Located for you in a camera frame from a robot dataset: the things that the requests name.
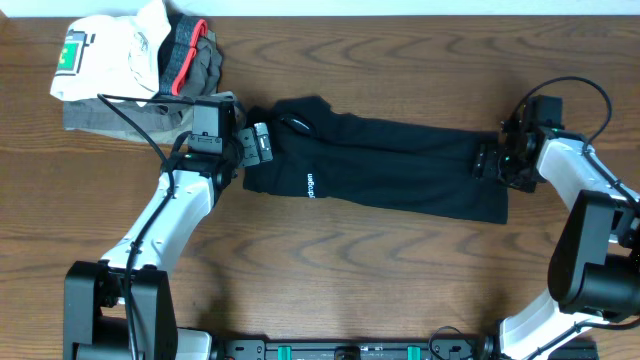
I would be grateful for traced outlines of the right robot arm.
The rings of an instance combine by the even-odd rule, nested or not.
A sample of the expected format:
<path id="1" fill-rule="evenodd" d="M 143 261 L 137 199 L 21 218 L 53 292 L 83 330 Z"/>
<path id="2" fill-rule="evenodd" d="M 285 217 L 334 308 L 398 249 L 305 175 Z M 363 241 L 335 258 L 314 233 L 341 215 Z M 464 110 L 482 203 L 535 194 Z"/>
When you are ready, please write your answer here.
<path id="1" fill-rule="evenodd" d="M 590 329 L 639 325 L 639 195 L 566 131 L 558 97 L 526 96 L 503 123 L 505 139 L 480 147 L 473 174 L 526 193 L 549 183 L 569 211 L 551 256 L 547 287 L 478 344 L 476 359 L 594 358 L 572 339 Z"/>

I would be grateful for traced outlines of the black t-shirt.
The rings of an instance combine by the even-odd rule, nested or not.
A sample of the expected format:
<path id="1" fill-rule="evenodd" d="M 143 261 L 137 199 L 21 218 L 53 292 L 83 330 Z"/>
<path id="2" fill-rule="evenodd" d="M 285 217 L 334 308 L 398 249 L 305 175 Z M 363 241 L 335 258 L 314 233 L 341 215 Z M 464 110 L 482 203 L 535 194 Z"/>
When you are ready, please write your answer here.
<path id="1" fill-rule="evenodd" d="M 245 189 L 454 219 L 504 224 L 508 193 L 473 176 L 476 155 L 494 132 L 420 126 L 339 114 L 318 96 L 253 107 L 273 158 L 245 172 Z"/>

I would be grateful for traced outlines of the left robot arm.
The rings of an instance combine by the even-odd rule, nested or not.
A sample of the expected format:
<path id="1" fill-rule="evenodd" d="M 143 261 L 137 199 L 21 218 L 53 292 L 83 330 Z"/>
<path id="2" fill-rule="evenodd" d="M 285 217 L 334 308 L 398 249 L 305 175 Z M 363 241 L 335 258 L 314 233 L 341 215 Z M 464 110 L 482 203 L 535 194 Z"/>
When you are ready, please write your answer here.
<path id="1" fill-rule="evenodd" d="M 243 167 L 272 158 L 265 125 L 247 126 L 236 97 L 178 101 L 190 130 L 161 153 L 154 194 L 99 261 L 77 261 L 64 280 L 66 359 L 223 359 L 224 344 L 176 322 L 169 278 L 198 224 Z"/>

